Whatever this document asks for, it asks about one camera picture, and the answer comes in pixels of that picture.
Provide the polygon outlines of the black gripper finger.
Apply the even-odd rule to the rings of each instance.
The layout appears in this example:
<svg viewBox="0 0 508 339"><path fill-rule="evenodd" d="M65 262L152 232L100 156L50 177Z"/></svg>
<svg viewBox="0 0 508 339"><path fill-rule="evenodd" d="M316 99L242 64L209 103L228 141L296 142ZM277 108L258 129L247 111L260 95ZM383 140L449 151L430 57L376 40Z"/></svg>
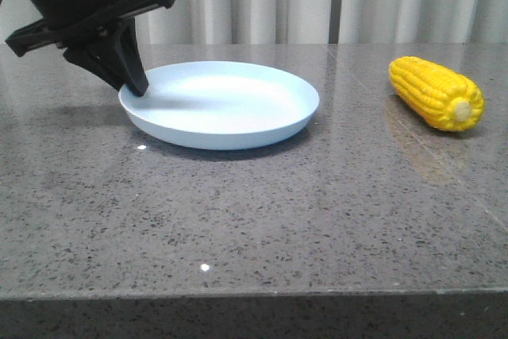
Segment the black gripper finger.
<svg viewBox="0 0 508 339"><path fill-rule="evenodd" d="M134 95L142 97L148 89L148 80L137 46L134 18L117 22L102 42L101 53L110 77L108 84L117 91L126 85Z"/></svg>
<svg viewBox="0 0 508 339"><path fill-rule="evenodd" d="M74 47L67 48L63 57L69 63L96 75L116 91L126 83L120 56L114 50Z"/></svg>

